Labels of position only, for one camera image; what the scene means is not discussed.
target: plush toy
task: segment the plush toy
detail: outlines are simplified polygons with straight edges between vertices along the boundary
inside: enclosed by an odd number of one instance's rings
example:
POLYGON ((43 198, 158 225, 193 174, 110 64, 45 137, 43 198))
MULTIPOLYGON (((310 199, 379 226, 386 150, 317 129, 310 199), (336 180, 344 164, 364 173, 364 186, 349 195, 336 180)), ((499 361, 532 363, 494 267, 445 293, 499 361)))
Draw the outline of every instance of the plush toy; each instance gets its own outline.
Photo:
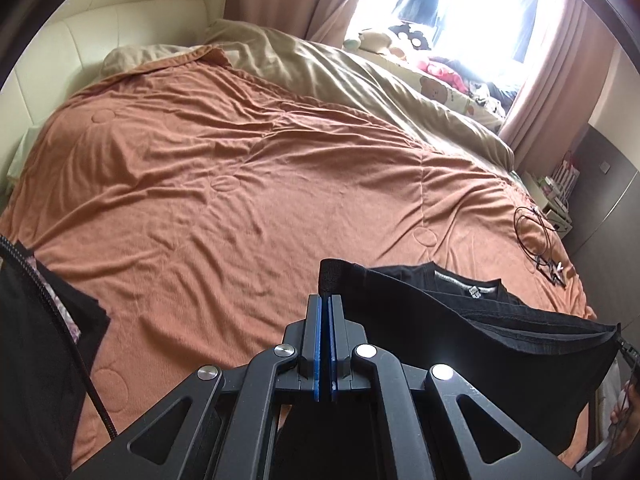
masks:
POLYGON ((366 28, 358 34, 360 48, 374 54, 388 54, 395 36, 390 30, 366 28))
POLYGON ((342 48, 347 52, 354 54, 360 48, 360 40, 358 38, 349 38, 344 40, 342 48))

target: patterned fabric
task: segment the patterned fabric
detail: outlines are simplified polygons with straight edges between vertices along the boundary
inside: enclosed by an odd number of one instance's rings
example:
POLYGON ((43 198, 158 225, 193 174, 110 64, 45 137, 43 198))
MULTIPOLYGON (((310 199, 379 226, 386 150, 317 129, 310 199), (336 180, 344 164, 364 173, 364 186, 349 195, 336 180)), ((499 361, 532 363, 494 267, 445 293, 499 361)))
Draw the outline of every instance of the patterned fabric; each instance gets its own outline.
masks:
POLYGON ((78 339, 80 339, 80 329, 78 328, 78 325, 76 325, 76 322, 73 320, 73 318, 71 317, 71 314, 69 314, 69 311, 66 309, 62 301, 60 301, 60 298, 55 293, 51 285, 49 285, 47 280, 44 279, 44 276, 38 270, 38 263, 36 261, 35 256, 28 256, 27 262, 33 268, 33 270, 35 270, 36 274, 38 275, 38 278, 47 289, 47 292, 51 296, 51 299, 53 300, 53 302, 56 304, 56 307, 58 308, 58 311, 62 316, 62 319, 65 320, 66 327, 69 329, 69 333, 71 334, 71 337, 74 340, 74 343, 78 344, 78 339))
POLYGON ((449 110, 473 119, 494 134, 500 130, 504 123, 502 117, 479 105, 468 95, 459 92, 433 75, 418 70, 396 56, 382 56, 362 49, 356 50, 355 53, 367 61, 388 70, 412 89, 420 92, 421 95, 446 106, 449 110))

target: black metal bracket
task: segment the black metal bracket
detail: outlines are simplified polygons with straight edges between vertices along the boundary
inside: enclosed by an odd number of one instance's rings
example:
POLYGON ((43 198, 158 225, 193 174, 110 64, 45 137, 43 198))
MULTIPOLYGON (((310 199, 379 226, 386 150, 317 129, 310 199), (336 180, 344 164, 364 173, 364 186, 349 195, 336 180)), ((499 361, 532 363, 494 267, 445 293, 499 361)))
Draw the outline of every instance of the black metal bracket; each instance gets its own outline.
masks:
POLYGON ((201 367, 69 478, 267 479, 281 405, 347 398, 376 415, 380 479, 578 478, 452 368, 402 364, 344 319, 340 296, 317 295, 281 345, 201 367))
POLYGON ((640 351, 618 334, 620 353, 626 364, 633 370, 636 381, 640 380, 640 351))

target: teddy bear print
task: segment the teddy bear print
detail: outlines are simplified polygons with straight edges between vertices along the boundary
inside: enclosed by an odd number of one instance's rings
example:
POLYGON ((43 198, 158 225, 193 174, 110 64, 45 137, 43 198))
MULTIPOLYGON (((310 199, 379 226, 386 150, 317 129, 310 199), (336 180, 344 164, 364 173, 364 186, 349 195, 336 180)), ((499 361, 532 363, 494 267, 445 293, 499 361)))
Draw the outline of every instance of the teddy bear print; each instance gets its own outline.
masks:
POLYGON ((422 76, 420 78, 420 93, 432 101, 444 104, 447 102, 447 88, 440 81, 430 77, 422 76))

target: wall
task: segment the wall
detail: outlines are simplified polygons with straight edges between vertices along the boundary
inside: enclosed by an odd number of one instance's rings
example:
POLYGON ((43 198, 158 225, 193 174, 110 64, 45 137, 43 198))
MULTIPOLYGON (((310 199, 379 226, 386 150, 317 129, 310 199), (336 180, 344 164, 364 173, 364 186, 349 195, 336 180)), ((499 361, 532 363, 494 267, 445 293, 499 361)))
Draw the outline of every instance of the wall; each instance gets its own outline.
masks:
POLYGON ((620 46, 589 124, 640 169, 640 75, 620 46))
MULTIPOLYGON (((580 178, 563 243, 598 319, 620 323, 640 348, 640 75, 620 46, 589 122, 574 151, 580 178)), ((620 370, 626 380, 629 368, 620 362, 620 370)))
MULTIPOLYGON (((593 127, 574 158, 580 169, 569 200, 574 228, 562 243, 598 320, 620 323, 622 335, 640 348, 640 174, 593 127), (610 164, 607 173, 600 169, 603 161, 610 164)), ((626 365, 620 363, 620 370, 628 376, 626 365)))

